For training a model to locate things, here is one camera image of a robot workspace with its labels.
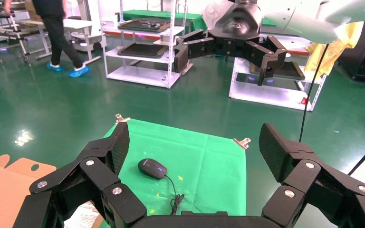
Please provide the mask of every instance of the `paper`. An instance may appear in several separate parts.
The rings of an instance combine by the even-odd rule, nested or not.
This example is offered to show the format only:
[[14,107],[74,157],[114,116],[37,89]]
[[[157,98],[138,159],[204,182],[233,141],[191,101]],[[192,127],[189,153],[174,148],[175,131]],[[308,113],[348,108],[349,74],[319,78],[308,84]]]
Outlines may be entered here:
[[91,202],[80,205],[70,219],[66,220],[65,228],[91,228],[97,219],[98,211]]

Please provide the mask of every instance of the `black pants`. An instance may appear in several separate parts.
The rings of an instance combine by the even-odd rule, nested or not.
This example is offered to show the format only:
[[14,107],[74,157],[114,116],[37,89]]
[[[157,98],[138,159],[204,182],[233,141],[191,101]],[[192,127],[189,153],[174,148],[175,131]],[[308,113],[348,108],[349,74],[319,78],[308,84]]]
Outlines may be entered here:
[[83,61],[79,58],[75,48],[71,45],[64,36],[64,22],[62,16],[44,16],[41,17],[44,26],[51,40],[51,63],[58,65],[61,59],[62,51],[72,60],[76,68],[83,66]]

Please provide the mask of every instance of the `metal screw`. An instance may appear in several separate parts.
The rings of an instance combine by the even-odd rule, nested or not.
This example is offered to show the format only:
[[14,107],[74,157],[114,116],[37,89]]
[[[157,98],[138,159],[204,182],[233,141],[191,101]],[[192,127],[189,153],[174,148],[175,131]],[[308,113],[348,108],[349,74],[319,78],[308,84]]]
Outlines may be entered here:
[[365,186],[363,186],[363,185],[359,185],[359,189],[360,189],[362,192],[364,192],[364,193],[365,193]]
[[48,183],[46,181],[42,181],[40,183],[37,184],[37,188],[41,189],[43,187],[45,187]]
[[314,165],[311,164],[311,163],[306,163],[306,166],[309,167],[310,169],[313,169],[314,168]]
[[115,188],[115,189],[113,189],[113,194],[114,195],[118,195],[118,194],[120,194],[122,192],[122,189],[121,188]]
[[290,198],[293,198],[295,196],[295,193],[290,190],[286,190],[285,195],[289,196]]
[[94,164],[94,161],[93,160],[86,161],[86,165],[93,165],[93,164]]

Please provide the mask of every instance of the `metal clip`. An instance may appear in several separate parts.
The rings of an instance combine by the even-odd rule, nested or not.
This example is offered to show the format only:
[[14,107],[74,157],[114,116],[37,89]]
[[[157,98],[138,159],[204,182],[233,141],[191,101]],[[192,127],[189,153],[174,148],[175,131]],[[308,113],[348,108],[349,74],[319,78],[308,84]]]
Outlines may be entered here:
[[238,141],[237,139],[233,139],[233,141],[244,150],[248,149],[248,143],[251,142],[250,138],[245,138],[244,140]]
[[117,117],[117,121],[115,122],[116,124],[119,122],[127,122],[128,120],[130,120],[131,118],[127,117],[127,118],[122,118],[121,114],[117,114],[115,115]]

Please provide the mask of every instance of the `green table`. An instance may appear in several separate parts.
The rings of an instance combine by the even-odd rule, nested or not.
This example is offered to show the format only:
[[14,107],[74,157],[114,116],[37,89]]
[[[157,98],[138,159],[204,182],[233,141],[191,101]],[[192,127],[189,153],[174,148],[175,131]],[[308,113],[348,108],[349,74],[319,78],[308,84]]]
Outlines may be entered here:
[[270,19],[264,18],[262,20],[262,26],[276,26]]
[[[185,194],[177,215],[182,210],[246,215],[245,152],[232,139],[139,120],[128,121],[128,127],[129,153],[119,177],[146,206],[148,216],[170,214],[174,191],[168,179],[155,180],[138,170],[144,158],[164,165],[177,194]],[[101,227],[109,226],[103,222]]]
[[[161,19],[170,19],[171,12],[160,12],[160,11],[150,11],[150,10],[128,10],[124,11],[124,20],[131,20],[134,18],[149,18],[149,17],[157,17]],[[183,13],[175,14],[176,20],[183,20]],[[188,32],[192,32],[195,30],[203,29],[206,31],[208,27],[206,26],[205,21],[200,14],[187,13],[187,26],[190,25],[191,30]]]

